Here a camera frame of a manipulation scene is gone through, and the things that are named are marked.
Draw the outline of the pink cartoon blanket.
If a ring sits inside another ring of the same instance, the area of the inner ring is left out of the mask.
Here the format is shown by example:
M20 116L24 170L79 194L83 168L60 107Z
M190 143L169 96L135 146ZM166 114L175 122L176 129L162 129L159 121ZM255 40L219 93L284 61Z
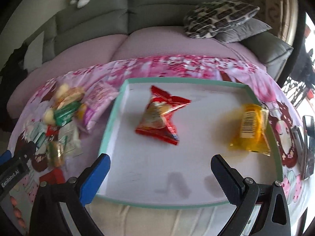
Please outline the pink cartoon blanket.
M32 162L31 172L21 181L24 202L35 200L40 177L48 173L45 145L57 129L43 122L43 115L54 102L57 88L62 84L82 89L92 89L102 82L119 89L129 78L177 77L209 79L248 85L270 111L269 122L276 138L283 164L282 186L286 195L293 228L304 211L314 209L314 178L302 179L297 152L290 129L302 118L277 83L258 66L245 60L216 58L206 55L165 55L133 58L97 64L71 70L60 76L51 74L36 85L27 98L27 104L10 137L8 148L16 152L27 142L39 145ZM167 211L151 210L112 204L97 199L88 206L100 228L109 235L215 235L223 219L231 211L230 205L217 208Z

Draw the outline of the teal rimmed white tray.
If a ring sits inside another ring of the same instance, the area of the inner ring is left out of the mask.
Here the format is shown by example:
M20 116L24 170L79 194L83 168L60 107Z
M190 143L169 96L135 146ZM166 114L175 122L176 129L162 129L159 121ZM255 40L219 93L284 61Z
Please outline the teal rimmed white tray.
M151 86L191 100L172 118L177 145L135 132ZM230 148L248 103L258 100L245 84L194 78L125 80L99 149L110 156L111 166L97 195L119 204L162 209L225 204L227 198L210 168L216 154L257 183L281 181L283 167L271 127L266 130L269 156Z

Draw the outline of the leopard print pillow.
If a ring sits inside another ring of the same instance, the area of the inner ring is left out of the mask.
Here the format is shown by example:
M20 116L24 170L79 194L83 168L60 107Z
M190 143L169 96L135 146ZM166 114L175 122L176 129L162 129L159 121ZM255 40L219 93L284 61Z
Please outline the leopard print pillow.
M212 0L190 10L183 19L189 38L212 38L244 24L260 7L236 0Z

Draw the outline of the dark red snack pack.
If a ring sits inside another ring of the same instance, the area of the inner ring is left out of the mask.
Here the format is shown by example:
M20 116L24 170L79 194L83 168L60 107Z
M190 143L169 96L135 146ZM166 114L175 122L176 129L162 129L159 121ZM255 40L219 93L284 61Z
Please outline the dark red snack pack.
M63 184L66 182L63 172L60 168L54 168L49 173L40 177L40 183L47 182L48 184Z

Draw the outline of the pale yellow bun pack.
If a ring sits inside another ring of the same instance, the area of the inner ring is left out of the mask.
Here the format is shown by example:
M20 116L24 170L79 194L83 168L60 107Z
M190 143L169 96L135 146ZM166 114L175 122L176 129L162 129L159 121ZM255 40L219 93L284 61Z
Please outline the pale yellow bun pack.
M47 111L44 113L43 122L47 125L55 126L56 125L56 120L54 117L54 110L53 109L47 109Z

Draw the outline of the white clear snack pack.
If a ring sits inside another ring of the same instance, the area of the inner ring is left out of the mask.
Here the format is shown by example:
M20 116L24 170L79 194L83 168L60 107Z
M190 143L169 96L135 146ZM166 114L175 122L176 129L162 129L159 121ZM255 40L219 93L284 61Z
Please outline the white clear snack pack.
M59 129L58 141L63 145L66 155L74 157L82 154L79 130L73 122Z

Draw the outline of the small red candy packet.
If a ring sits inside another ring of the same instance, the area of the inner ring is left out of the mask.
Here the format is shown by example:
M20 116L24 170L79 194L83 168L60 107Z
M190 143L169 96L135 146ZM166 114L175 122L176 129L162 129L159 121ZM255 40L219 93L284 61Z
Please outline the small red candy packet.
M47 126L46 137L49 141L57 141L59 134L59 127L57 126Z

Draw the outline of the pale round bread pack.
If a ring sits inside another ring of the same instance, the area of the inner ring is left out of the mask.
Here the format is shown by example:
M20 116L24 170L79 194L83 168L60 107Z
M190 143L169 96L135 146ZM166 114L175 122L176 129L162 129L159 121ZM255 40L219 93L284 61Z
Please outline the pale round bread pack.
M64 83L60 85L55 92L55 103L53 107L58 110L62 107L82 100L85 91L82 87L70 87L68 84Z

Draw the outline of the yellow snack packet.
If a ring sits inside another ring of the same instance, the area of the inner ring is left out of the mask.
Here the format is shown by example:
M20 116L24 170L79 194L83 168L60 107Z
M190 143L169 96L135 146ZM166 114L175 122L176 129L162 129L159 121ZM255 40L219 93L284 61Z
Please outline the yellow snack packet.
M245 104L238 130L230 142L232 150L244 150L270 156L266 138L269 111L257 104Z

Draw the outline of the red snack packet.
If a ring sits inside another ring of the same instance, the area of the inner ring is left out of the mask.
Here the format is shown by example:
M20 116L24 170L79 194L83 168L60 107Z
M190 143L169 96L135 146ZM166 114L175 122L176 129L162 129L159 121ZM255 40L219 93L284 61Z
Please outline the red snack packet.
M171 95L152 85L151 99L135 132L176 146L179 143L179 137L172 117L176 110L186 107L190 103L189 99Z

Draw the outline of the grey satin pillow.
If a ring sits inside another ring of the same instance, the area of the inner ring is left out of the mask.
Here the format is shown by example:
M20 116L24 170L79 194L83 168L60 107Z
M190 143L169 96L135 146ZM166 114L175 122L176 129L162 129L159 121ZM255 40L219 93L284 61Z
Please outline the grey satin pillow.
M221 43L234 43L248 39L249 37L271 30L272 27L267 23L251 18L247 22L226 32L217 34L214 38Z

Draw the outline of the green white biscuit pack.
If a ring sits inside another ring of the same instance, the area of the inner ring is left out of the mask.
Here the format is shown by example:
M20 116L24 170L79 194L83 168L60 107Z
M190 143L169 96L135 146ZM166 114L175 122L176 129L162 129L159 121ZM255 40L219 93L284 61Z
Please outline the green white biscuit pack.
M25 126L24 138L27 142L34 142L39 149L46 141L47 125L42 121L30 122Z

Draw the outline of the green snack packet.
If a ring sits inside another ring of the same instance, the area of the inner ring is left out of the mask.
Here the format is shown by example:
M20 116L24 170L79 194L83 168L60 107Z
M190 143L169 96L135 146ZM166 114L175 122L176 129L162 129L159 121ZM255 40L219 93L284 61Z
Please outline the green snack packet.
M75 112L79 109L81 103L74 101L58 110L54 111L54 119L58 127L63 127L72 121Z

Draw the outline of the pink white snack bag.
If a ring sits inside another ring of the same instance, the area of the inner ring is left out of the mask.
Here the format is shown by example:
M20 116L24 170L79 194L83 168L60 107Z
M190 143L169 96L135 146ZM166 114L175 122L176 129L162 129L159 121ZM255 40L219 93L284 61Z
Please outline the pink white snack bag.
M78 119L84 129L92 130L98 119L109 107L119 92L112 85L100 80L96 82L87 92L78 110Z

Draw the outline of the grey sofa pink cushions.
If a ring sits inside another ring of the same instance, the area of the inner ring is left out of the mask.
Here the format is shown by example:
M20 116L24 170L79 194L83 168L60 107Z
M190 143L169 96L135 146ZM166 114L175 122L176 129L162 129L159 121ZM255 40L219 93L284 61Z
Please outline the grey sofa pink cushions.
M71 5L41 25L8 59L2 74L2 109L20 117L27 98L49 75L96 64L154 55L207 55L251 62L278 79L293 48L269 31L234 43L192 39L183 19L211 0L91 0Z

